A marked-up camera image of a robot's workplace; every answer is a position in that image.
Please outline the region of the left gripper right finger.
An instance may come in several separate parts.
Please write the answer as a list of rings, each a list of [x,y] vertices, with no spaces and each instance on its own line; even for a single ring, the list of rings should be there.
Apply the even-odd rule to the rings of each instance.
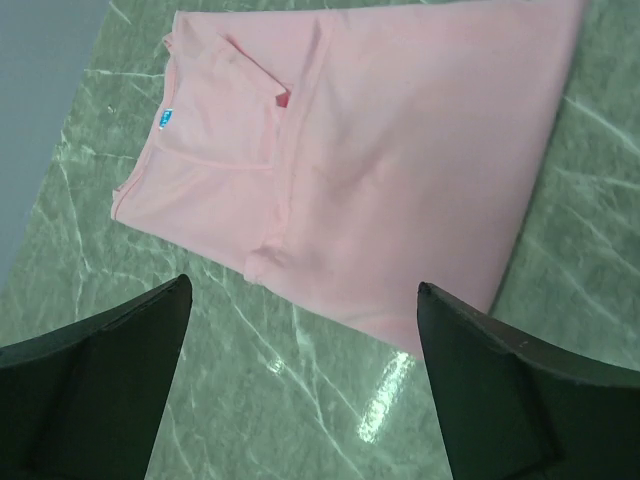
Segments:
[[[639,373],[570,352],[431,283],[417,324],[456,479],[636,479]]]

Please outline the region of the pink t shirt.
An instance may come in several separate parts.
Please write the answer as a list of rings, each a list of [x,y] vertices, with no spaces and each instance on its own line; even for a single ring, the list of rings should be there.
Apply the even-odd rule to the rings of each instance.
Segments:
[[[111,215],[420,355],[421,282],[495,298],[585,8],[179,11]]]

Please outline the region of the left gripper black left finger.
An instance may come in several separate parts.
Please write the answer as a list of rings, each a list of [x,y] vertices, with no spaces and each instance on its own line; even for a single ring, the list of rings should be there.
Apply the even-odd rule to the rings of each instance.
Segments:
[[[2,478],[144,478],[191,307],[180,275],[2,348]]]

